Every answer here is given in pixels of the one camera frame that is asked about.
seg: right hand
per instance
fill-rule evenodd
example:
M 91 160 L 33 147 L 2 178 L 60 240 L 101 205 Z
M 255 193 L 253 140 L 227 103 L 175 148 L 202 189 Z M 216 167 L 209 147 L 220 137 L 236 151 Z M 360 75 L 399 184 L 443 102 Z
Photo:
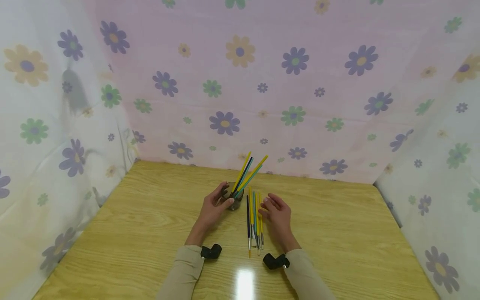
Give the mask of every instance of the right hand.
M 283 252 L 287 253 L 295 249 L 301 249 L 290 228 L 292 211 L 282 198 L 270 193 L 260 206 L 264 210 L 259 209 L 258 213 L 270 222 L 271 234 L 280 244 Z

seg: green flower print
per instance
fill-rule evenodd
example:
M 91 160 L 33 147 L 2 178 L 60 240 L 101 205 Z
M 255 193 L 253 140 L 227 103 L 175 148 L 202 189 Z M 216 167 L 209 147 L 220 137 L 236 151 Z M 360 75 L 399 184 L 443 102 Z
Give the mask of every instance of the green flower print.
M 135 100 L 134 104 L 135 104 L 135 107 L 141 113 L 149 114 L 150 111 L 152 111 L 152 108 L 150 107 L 150 103 L 146 102 L 145 99 L 137 99 L 137 100 Z
M 457 143 L 455 145 L 455 149 L 451 149 L 450 151 L 448 151 L 448 155 L 450 156 L 447 159 L 448 168 L 456 169 L 458 168 L 458 166 L 460 166 L 460 163 L 465 163 L 465 161 L 467 160 L 465 154 L 468 153 L 470 153 L 470 148 L 468 148 L 467 143 Z
M 342 126 L 342 119 L 333 118 L 331 121 L 327 121 L 325 128 L 327 128 L 327 131 L 336 132 L 337 130 L 342 129 Z
M 427 101 L 420 103 L 419 107 L 415 110 L 417 116 L 423 116 L 430 108 L 435 99 L 428 99 Z
M 410 195 L 410 197 L 408 197 L 408 202 L 410 202 L 411 205 L 415 204 L 416 201 L 417 198 L 415 198 L 415 196 Z
M 204 93 L 208 94 L 208 96 L 218 98 L 218 95 L 222 94 L 222 86 L 217 84 L 216 80 L 207 80 L 206 83 L 204 83 Z
M 453 33 L 457 31 L 460 25 L 462 24 L 462 18 L 455 17 L 450 21 L 447 21 L 447 25 L 445 25 L 445 33 Z
M 165 4 L 167 8 L 173 8 L 175 0 L 162 0 L 162 3 Z
M 106 108 L 112 108 L 114 105 L 119 105 L 121 96 L 118 89 L 112 88 L 109 84 L 102 87 L 102 101 L 105 102 Z
M 467 201 L 468 205 L 472 206 L 474 212 L 480 211 L 480 190 L 473 189 L 473 192 L 468 193 L 469 200 Z
M 90 200 L 90 198 L 92 198 L 92 192 L 91 192 L 91 191 L 88 191 L 88 192 L 85 194 L 84 200 L 87 201 L 87 200 Z
M 45 203 L 48 201 L 48 196 L 47 194 L 41 194 L 40 197 L 38 198 L 38 206 L 44 206 Z
M 301 106 L 291 106 L 288 110 L 282 111 L 283 117 L 280 120 L 285 122 L 285 126 L 295 126 L 298 122 L 303 122 L 303 116 L 305 116 L 305 114 L 306 112 L 303 111 Z
M 237 3 L 238 8 L 241 10 L 245 8 L 245 0 L 225 0 L 225 6 L 227 8 L 232 8 L 235 3 Z
M 47 130 L 48 126 L 43 125 L 42 120 L 33 120 L 28 119 L 27 123 L 20 125 L 20 129 L 23 131 L 20 133 L 20 137 L 27 140 L 27 144 L 35 142 L 39 144 L 42 142 L 42 139 L 48 136 Z

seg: fabric backdrop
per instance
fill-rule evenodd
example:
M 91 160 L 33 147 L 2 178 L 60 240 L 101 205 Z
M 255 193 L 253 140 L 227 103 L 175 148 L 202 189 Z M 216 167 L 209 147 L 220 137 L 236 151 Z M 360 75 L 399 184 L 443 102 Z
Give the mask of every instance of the fabric backdrop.
M 80 2 L 0 1 L 0 299 L 31 299 L 131 167 Z
M 86 3 L 141 158 L 373 183 L 479 37 L 457 0 Z

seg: white curtain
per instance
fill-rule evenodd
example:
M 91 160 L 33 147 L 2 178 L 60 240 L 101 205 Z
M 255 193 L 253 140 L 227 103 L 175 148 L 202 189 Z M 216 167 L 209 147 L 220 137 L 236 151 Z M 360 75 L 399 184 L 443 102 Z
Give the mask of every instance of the white curtain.
M 0 299 L 30 299 L 137 150 L 80 3 L 3 0 L 0 28 Z

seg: purple flower print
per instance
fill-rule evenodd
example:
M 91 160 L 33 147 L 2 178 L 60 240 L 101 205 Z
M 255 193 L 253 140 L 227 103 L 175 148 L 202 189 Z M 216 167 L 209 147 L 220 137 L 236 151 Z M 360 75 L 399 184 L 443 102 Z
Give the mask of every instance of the purple flower print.
M 398 134 L 395 139 L 396 141 L 393 141 L 390 143 L 390 147 L 392 148 L 392 152 L 395 152 L 400 148 L 400 146 L 403 144 L 404 141 L 407 140 L 408 136 L 413 132 L 413 129 L 410 129 L 407 134 Z
M 295 149 L 290 148 L 290 152 L 288 153 L 288 155 L 290 155 L 291 158 L 300 159 L 305 158 L 305 155 L 307 155 L 307 153 L 308 152 L 305 151 L 305 148 L 296 147 Z
M 0 199 L 7 198 L 8 195 L 10 195 L 10 190 L 4 188 L 9 183 L 10 183 L 10 176 L 0 177 Z
M 192 150 L 190 148 L 187 148 L 187 146 L 184 143 L 176 143 L 172 142 L 171 145 L 168 145 L 170 149 L 170 153 L 176 154 L 178 158 L 185 158 L 186 160 L 189 160 L 190 157 L 193 157 Z
M 156 82 L 155 87 L 159 90 L 162 90 L 162 94 L 164 96 L 169 94 L 170 97 L 173 97 L 173 93 L 179 92 L 179 90 L 175 87 L 177 85 L 177 81 L 175 79 L 170 79 L 170 74 L 167 72 L 162 74 L 162 72 L 157 71 L 156 76 L 153 76 L 152 78 Z
M 59 164 L 60 170 L 70 169 L 68 171 L 68 176 L 73 177 L 77 175 L 77 172 L 82 175 L 84 173 L 85 158 L 83 157 L 85 149 L 80 145 L 80 141 L 77 139 L 71 139 L 72 143 L 71 148 L 63 149 L 62 155 L 67 158 Z
M 260 83 L 257 87 L 259 93 L 265 93 L 268 90 L 267 84 Z
M 113 53 L 117 53 L 118 51 L 122 54 L 127 53 L 125 48 L 130 48 L 130 44 L 125 40 L 127 34 L 123 30 L 118 30 L 117 24 L 110 22 L 109 26 L 107 22 L 102 21 L 100 32 L 103 35 L 103 41 L 107 46 L 110 46 Z
M 367 116 L 373 113 L 376 116 L 380 113 L 380 110 L 386 111 L 388 109 L 388 104 L 393 102 L 393 99 L 390 98 L 391 95 L 392 93 L 385 95 L 383 92 L 379 92 L 377 97 L 370 97 L 370 99 L 368 99 L 368 104 L 363 108 L 364 110 L 367 110 Z
M 337 161 L 336 159 L 332 159 L 330 163 L 323 163 L 320 168 L 320 171 L 322 171 L 325 175 L 330 174 L 330 175 L 335 175 L 337 172 L 342 174 L 344 172 L 343 169 L 348 168 L 348 165 L 344 164 L 345 160 L 342 159 L 340 161 Z
M 82 53 L 83 47 L 78 42 L 77 36 L 72 34 L 72 32 L 67 30 L 67 33 L 60 32 L 60 37 L 63 41 L 58 41 L 57 44 L 60 48 L 65 49 L 63 51 L 63 55 L 66 57 L 73 56 L 74 60 L 78 60 L 79 57 L 83 57 L 84 54 Z
M 456 111 L 458 113 L 461 113 L 461 112 L 465 112 L 465 110 L 468 109 L 468 104 L 467 103 L 459 103 L 457 106 L 456 106 Z
M 61 84 L 61 87 L 63 89 L 63 92 L 66 93 L 66 94 L 68 94 L 69 92 L 72 91 L 72 85 L 68 81 L 64 81 Z
M 133 131 L 133 138 L 135 139 L 136 143 L 143 144 L 144 142 L 146 142 L 145 136 L 143 134 L 140 134 L 138 131 Z
M 428 212 L 430 204 L 432 204 L 432 198 L 430 196 L 424 195 L 420 198 L 419 210 L 422 216 Z
M 315 90 L 315 93 L 313 93 L 316 97 L 321 97 L 325 95 L 325 89 L 322 87 L 319 87 Z
M 425 250 L 425 256 L 428 261 L 425 263 L 427 270 L 433 273 L 433 280 L 436 284 L 445 286 L 445 289 L 449 294 L 453 292 L 452 287 L 456 290 L 460 290 L 460 285 L 455 280 L 458 278 L 458 272 L 456 269 L 448 265 L 448 255 L 445 253 L 438 254 L 437 247 L 432 246 L 431 253 Z
M 358 53 L 355 51 L 350 52 L 348 58 L 349 61 L 345 63 L 345 68 L 350 69 L 349 75 L 357 73 L 358 76 L 363 75 L 365 70 L 370 71 L 373 69 L 372 62 L 378 59 L 378 54 L 374 54 L 375 46 L 371 46 L 367 49 L 366 45 L 361 45 Z
M 290 54 L 285 52 L 283 54 L 283 59 L 285 60 L 282 63 L 282 68 L 287 69 L 287 74 L 291 74 L 292 71 L 295 75 L 300 74 L 300 69 L 305 70 L 307 68 L 307 62 L 310 57 L 305 54 L 305 48 L 300 48 L 300 50 L 297 51 L 297 47 L 292 47 L 290 49 Z
M 233 132 L 239 132 L 240 128 L 237 126 L 240 124 L 240 120 L 233 118 L 233 113 L 227 112 L 225 115 L 221 111 L 216 112 L 216 118 L 210 117 L 210 128 L 217 129 L 218 134 L 224 134 L 225 132 L 228 135 L 233 135 Z

